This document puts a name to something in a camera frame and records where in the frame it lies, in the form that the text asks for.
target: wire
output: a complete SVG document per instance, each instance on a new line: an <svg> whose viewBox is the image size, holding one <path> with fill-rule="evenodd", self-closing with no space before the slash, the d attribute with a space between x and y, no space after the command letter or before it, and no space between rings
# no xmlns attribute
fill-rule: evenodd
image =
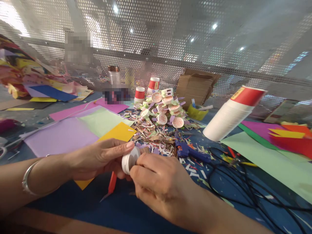
<svg viewBox="0 0 312 234"><path fill-rule="evenodd" d="M96 100L93 100L93 101L91 101L91 102L96 102L97 100L99 100L99 99L101 99L101 98L102 98L102 97L100 97L100 98L98 98L98 99L96 99ZM84 111L84 110L88 107L88 105L89 105L91 102L89 102L82 110L78 110L78 111L76 111L76 112L74 112L74 113L71 113L70 115L66 116L66 117L63 118L63 119L60 119L60 120L57 120L57 121L55 121L55 122L49 123L49 124L47 124L47 125L45 125L45 126L42 126L41 128L38 128L38 129L36 129L36 130L34 130L34 131L32 131L32 132L26 134L25 136L19 138L18 140L13 141L12 143L6 145L5 147L0 147L0 150L2 150L2 154L0 155L0 160L6 155L6 153L7 153L7 148L8 148L8 147L10 147L10 146L12 146L12 145L14 145L14 144L16 144L16 143L19 143L19 142L22 141L22 140L25 140L27 137L29 137L29 136L35 134L36 132L39 132L39 131L42 130L43 128L47 128L47 127L49 127L49 126L51 126L51 125L53 125L53 124L56 124L56 123L58 123L58 122L60 122L60 121L62 121L62 120L64 120L64 119L67 119L67 118L71 117L71 116L74 115L74 114L77 114L77 113L79 113L79 112Z"/></svg>
<svg viewBox="0 0 312 234"><path fill-rule="evenodd" d="M268 201L269 203L275 205L276 207L280 207L286 210L286 212L292 217L292 219L295 221L295 223L298 225L298 227L300 228L301 232L303 234L306 234L305 229L302 227L302 225L300 224L300 222L298 221L298 219L294 216L294 214L290 211L290 210L297 210L297 211L304 211L304 212L312 212L312 209L308 209L308 208L301 208L301 207L293 207L293 206L288 206L283 204L272 192L270 192L268 189L266 189L265 187L263 187L262 185L260 185L259 183L257 183L256 181L250 179L248 177L247 174L247 170L245 168L244 165L240 165L242 168L242 172L239 171L237 168L230 166L230 164L228 162L226 162L225 160L223 160L221 157L217 156L216 154L213 153L213 150L218 150L219 152L221 152L222 154L225 154L226 156L229 156L226 152L215 148L215 147L210 147L208 148L209 151L211 152L211 154L218 158L220 160L221 163L219 164L213 164L213 163L208 163L208 165L210 165L213 170L212 172L207 176L207 180L208 180L208 185L210 186L212 193L214 193L215 195L225 198L229 201L232 202L236 202L238 204L241 204L243 206L255 209L255 210L259 210L261 211L266 218L270 221L266 223L272 228L271 224L273 224L273 226L275 228L277 228L280 232L287 234L283 229L281 229L273 220L272 218L269 216L269 214L266 212L266 210L263 207L263 204L260 202L260 199L264 199L266 201ZM224 170L221 170L221 167L226 169L228 172L231 172L234 176L230 175L228 172L225 172ZM222 172L223 174L227 175L232 181L234 181L240 188L242 191L241 194L244 196L244 194L249 198L248 200L248 204L247 203L243 203L241 201L238 201L236 199L232 199L229 197L224 196L223 194L218 193L212 186L211 184L211 178L213 176L214 173L216 172ZM254 185L260 187L261 189L263 189L264 191L266 191L267 193L269 193L276 201L270 201L268 198L266 198L258 189L256 189L254 187Z"/></svg>

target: bangle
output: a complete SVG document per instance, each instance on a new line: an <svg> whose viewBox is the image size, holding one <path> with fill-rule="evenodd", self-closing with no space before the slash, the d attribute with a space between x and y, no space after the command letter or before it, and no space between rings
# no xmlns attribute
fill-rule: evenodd
<svg viewBox="0 0 312 234"><path fill-rule="evenodd" d="M23 177L23 181L22 181L22 187L23 187L23 190L28 193L28 194L31 194L33 196L46 196L52 192L54 192L55 190L57 190L59 187L57 187L55 190L51 191L51 192L48 192L48 193L45 193L45 194L36 194L34 192L32 192L29 187L28 187L28 176L30 174L30 172L32 171L33 167L37 164L38 161L34 162L28 169L27 171L25 172L25 175Z"/></svg>

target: hand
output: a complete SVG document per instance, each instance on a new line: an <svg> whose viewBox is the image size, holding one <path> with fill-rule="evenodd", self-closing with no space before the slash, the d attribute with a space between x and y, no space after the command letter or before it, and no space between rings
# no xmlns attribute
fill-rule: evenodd
<svg viewBox="0 0 312 234"><path fill-rule="evenodd" d="M175 157L144 153L130 175L137 197L169 222L201 233L211 226L208 191L192 181Z"/></svg>
<svg viewBox="0 0 312 234"><path fill-rule="evenodd" d="M64 160L70 166L74 180L89 180L107 171L114 171L118 178L124 179L122 156L133 148L133 141L126 143L111 138L68 153Z"/></svg>

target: yellow cup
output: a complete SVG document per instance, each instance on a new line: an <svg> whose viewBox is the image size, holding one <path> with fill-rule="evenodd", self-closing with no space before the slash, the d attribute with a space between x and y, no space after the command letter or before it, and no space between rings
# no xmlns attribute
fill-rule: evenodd
<svg viewBox="0 0 312 234"><path fill-rule="evenodd" d="M188 107L188 116L192 119L202 121L202 119L206 116L209 110L197 110L195 109L192 104L189 105Z"/></svg>

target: table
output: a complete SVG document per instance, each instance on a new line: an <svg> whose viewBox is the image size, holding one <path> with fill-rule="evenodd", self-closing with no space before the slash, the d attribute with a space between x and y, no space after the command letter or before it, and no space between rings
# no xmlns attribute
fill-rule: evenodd
<svg viewBox="0 0 312 234"><path fill-rule="evenodd" d="M88 97L86 101L95 100L100 96L101 93L94 93ZM27 125L26 127L18 128L14 132L7 133L5 137L13 140L21 133L31 131L34 127L41 127L42 124L39 124L38 121L44 124L50 123L52 120L46 119L49 114L81 104L83 104L83 102L58 102L43 110L1 111L0 117L13 118L24 122ZM215 113L216 111L214 110L210 111L203 120L203 123L208 123L213 118ZM192 143L197 142L198 145L203 146L205 149L207 147L216 147L226 151L226 147L223 144L212 142L204 137L202 130L203 129L200 129L200 132L194 129L191 131L193 134L190 137ZM231 134L239 132L241 132L241 130L236 128L231 132ZM10 160L7 160L7 158L12 155L13 153L8 153L0 161L0 164L13 163L35 157L26 144L22 145L19 154ZM211 168L206 168L205 165L202 167L201 165L195 163L193 166L198 170L204 170L207 176L211 172ZM306 202L302 198L281 184L275 178L264 172L262 169L250 167L248 168L248 175L276 194L282 202L292 206L306 206ZM27 208L23 208L20 214L14 214L14 216L15 218L18 216L19 219L21 219L21 216L23 216L21 214L26 212L25 209L32 208L39 210L40 216L43 216L43 214L46 214L47 216L54 214L58 215L56 217L70 218L75 221L83 221L85 224L91 223L97 225L97 227L104 226L130 233L188 233L188 231L169 223L164 218L155 214L143 202L138 200L134 195L135 188L132 182L117 180L114 194L99 203L102 196L107 193L110 176L110 174L98 176L84 191L81 191L73 181L69 181L61 186L56 192L28 204ZM202 182L197 180L197 177L191 178L195 183L207 189ZM223 174L214 175L212 178L212 184L217 191L228 197L232 197L243 202L246 200L246 198L237 190L232 181ZM232 204L238 211L270 228L268 224L264 222L266 218L260 215L257 211L234 202L232 202ZM299 227L285 210L277 208L266 201L263 201L263 206L282 229L284 226L291 233L300 233ZM312 225L312 217L310 214L297 211L295 213L307 223ZM302 225L306 229L307 233L312 233L312 229L303 223Z"/></svg>

